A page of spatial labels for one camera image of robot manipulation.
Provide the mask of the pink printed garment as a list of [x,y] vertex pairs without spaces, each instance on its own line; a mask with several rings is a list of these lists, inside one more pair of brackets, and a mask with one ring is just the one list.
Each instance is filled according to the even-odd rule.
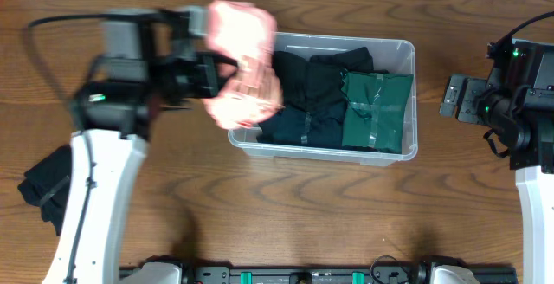
[[208,12],[206,46],[237,65],[218,66],[227,82],[203,104],[222,129],[250,128],[283,107],[280,80],[272,68],[277,22],[266,10],[246,2],[215,0]]

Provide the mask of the dark green garment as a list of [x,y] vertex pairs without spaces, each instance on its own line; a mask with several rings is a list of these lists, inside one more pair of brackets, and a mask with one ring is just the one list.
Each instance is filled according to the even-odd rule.
[[341,87],[347,102],[342,146],[401,153],[413,80],[412,74],[346,74]]

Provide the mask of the black garment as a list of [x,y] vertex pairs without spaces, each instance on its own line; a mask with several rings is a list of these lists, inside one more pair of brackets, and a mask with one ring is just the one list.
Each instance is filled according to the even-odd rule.
[[276,51],[272,67],[280,80],[286,105],[314,112],[344,99],[343,78],[349,72],[373,73],[373,57],[366,47],[334,55],[313,55],[309,60]]
[[24,180],[17,186],[23,200],[41,211],[41,219],[52,223],[57,236],[68,202],[72,174],[72,150],[63,145],[24,172]]

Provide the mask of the dark navy taped garment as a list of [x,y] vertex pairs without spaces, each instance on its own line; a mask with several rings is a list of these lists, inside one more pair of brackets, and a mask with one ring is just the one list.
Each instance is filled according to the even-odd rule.
[[342,146],[346,103],[340,101],[314,112],[286,106],[259,124],[259,143],[338,149]]

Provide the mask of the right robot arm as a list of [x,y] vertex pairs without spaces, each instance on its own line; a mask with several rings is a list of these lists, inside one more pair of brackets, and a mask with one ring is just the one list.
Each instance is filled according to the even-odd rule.
[[553,281],[553,47],[501,38],[488,46],[487,79],[453,74],[440,114],[487,127],[493,154],[509,158],[523,219],[523,281]]

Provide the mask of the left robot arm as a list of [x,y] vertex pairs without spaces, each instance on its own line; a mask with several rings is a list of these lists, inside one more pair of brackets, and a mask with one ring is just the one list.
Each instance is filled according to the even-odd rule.
[[213,98],[223,87],[225,57],[199,52],[208,12],[114,10],[101,16],[104,54],[70,100],[68,203],[48,283],[115,283],[129,203],[149,147],[152,122],[187,99]]

